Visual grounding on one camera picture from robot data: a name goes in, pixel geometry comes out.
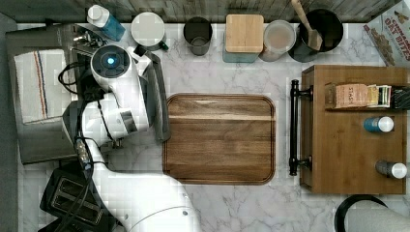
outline dish towel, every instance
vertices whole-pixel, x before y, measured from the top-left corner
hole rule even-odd
[[[23,124],[60,120],[71,93],[58,82],[66,67],[64,50],[40,50],[15,56],[15,69]]]

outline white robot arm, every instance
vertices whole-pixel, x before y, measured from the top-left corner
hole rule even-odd
[[[94,163],[92,180],[108,211],[127,232],[199,232],[195,209],[183,186],[155,173],[109,170],[99,147],[149,128],[136,64],[115,45],[100,48],[91,60],[93,76],[107,94],[86,104],[77,132]]]

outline blue light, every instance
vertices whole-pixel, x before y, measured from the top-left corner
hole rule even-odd
[[[106,62],[108,62],[108,64],[112,65],[112,64],[114,64],[115,60],[113,58],[108,58],[106,60]]]

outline cork lid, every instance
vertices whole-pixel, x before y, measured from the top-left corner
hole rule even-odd
[[[263,49],[263,16],[229,14],[226,17],[227,52],[255,52]]]

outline wooden spoon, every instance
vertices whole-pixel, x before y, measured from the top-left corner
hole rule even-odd
[[[323,43],[322,37],[320,36],[319,32],[317,32],[317,30],[311,29],[310,24],[308,23],[307,15],[305,14],[304,9],[302,8],[301,1],[291,0],[291,2],[292,2],[293,8],[295,9],[295,12],[298,14],[299,19],[302,21],[302,23],[307,28],[307,32],[308,32],[307,45],[315,50],[320,50],[320,47],[322,46],[322,43]]]

